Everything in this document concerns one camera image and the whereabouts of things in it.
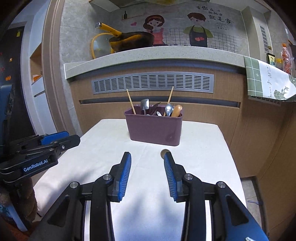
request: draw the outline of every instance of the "black apron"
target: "black apron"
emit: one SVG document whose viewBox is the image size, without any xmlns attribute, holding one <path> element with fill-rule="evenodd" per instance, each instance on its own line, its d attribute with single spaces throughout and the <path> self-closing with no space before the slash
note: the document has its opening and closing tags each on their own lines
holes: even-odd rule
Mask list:
<svg viewBox="0 0 296 241">
<path fill-rule="evenodd" d="M 207 34 L 205 32 L 205 29 L 202 27 L 203 32 L 197 33 L 193 31 L 193 28 L 194 25 L 189 32 L 190 45 L 196 47 L 207 47 Z"/>
</svg>

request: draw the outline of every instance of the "countertop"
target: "countertop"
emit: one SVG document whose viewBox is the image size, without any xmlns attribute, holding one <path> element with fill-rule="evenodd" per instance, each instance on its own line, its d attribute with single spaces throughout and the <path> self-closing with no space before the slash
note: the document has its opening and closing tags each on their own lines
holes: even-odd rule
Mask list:
<svg viewBox="0 0 296 241">
<path fill-rule="evenodd" d="M 115 239 L 180 240 L 185 203 L 175 203 L 170 197 L 160 156 L 163 149 L 170 150 L 175 162 L 201 181 L 224 181 L 246 206 L 237 168 L 217 125 L 183 121 L 179 146 L 165 146 L 132 141 L 124 119 L 105 119 L 40 178 L 34 186 L 38 208 L 46 213 L 72 181 L 94 182 L 120 163 L 128 151 L 132 163 L 126 193 L 120 203 L 111 203 Z M 212 240 L 210 220 L 207 201 L 207 240 Z"/>
<path fill-rule="evenodd" d="M 237 53 L 205 47 L 159 46 L 118 52 L 87 62 L 67 63 L 64 64 L 65 77 L 69 79 L 108 66 L 159 59 L 203 60 L 245 68 L 244 56 Z"/>
</svg>

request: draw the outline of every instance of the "sleeve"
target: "sleeve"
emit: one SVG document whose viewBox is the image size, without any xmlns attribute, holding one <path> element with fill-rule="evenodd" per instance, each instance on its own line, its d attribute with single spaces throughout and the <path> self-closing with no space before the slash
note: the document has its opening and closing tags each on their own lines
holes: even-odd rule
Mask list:
<svg viewBox="0 0 296 241">
<path fill-rule="evenodd" d="M 205 33 L 206 33 L 208 38 L 213 38 L 212 33 L 208 29 L 205 29 Z"/>
<path fill-rule="evenodd" d="M 187 27 L 184 29 L 183 33 L 189 34 L 192 27 Z"/>
</svg>

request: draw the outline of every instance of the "wooden handle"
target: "wooden handle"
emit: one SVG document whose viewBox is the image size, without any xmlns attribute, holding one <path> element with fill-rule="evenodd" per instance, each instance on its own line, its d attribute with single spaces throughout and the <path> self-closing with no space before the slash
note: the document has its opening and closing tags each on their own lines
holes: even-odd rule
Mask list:
<svg viewBox="0 0 296 241">
<path fill-rule="evenodd" d="M 173 113 L 171 114 L 171 117 L 179 117 L 182 109 L 183 109 L 183 107 L 181 105 L 176 105 L 174 107 Z"/>
<path fill-rule="evenodd" d="M 103 29 L 103 30 L 106 30 L 106 31 L 112 33 L 115 37 L 120 37 L 122 35 L 122 32 L 120 32 L 114 28 L 111 28 L 110 26 L 108 26 L 104 23 L 97 23 L 96 26 L 97 26 L 97 28 L 100 28 L 100 29 Z"/>
<path fill-rule="evenodd" d="M 170 103 L 170 99 L 172 97 L 173 90 L 174 90 L 174 87 L 172 87 L 172 90 L 170 91 L 170 96 L 168 98 L 168 104 Z"/>
<path fill-rule="evenodd" d="M 129 92 L 128 92 L 128 89 L 126 89 L 126 92 L 128 93 L 128 98 L 130 99 L 130 103 L 131 103 L 131 107 L 133 109 L 133 113 L 136 114 L 135 108 L 133 107 L 133 103 L 131 101 L 131 97 L 130 97 Z"/>
</svg>

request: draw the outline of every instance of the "green shirt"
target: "green shirt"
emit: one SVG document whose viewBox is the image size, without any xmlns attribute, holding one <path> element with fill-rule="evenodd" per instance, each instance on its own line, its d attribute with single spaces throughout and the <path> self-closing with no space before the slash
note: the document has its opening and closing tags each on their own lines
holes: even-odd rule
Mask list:
<svg viewBox="0 0 296 241">
<path fill-rule="evenodd" d="M 191 29 L 192 29 L 192 26 L 187 27 L 187 28 L 184 29 L 183 33 L 189 34 Z M 205 33 L 206 33 L 207 37 L 208 38 L 213 38 L 212 33 L 209 30 L 207 30 L 206 28 L 204 28 L 204 29 L 205 29 Z M 204 30 L 201 27 L 193 27 L 193 31 L 197 32 L 197 33 L 203 33 Z"/>
</svg>

